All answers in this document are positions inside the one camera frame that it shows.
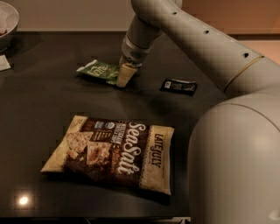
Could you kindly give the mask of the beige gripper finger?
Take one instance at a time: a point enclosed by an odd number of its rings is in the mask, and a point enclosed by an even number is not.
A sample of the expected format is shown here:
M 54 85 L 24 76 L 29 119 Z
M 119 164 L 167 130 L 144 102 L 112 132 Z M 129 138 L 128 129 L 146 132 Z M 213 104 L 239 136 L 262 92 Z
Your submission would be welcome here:
M 137 69 L 129 64 L 129 63 L 125 63 L 122 64 L 122 66 L 120 67 L 119 70 L 119 74 L 117 77 L 117 82 L 116 85 L 119 88 L 125 88 L 126 85 L 128 84 L 128 82 L 130 81 L 130 79 L 132 78 L 132 76 L 137 72 Z

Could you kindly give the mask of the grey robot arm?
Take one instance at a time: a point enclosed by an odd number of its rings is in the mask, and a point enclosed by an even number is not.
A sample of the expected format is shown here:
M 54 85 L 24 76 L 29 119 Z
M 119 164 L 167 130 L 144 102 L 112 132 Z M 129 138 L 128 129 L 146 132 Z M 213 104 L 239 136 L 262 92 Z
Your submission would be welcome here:
M 130 0 L 122 63 L 140 67 L 160 32 L 227 96 L 194 127 L 192 224 L 280 224 L 280 66 L 182 11 L 182 0 Z

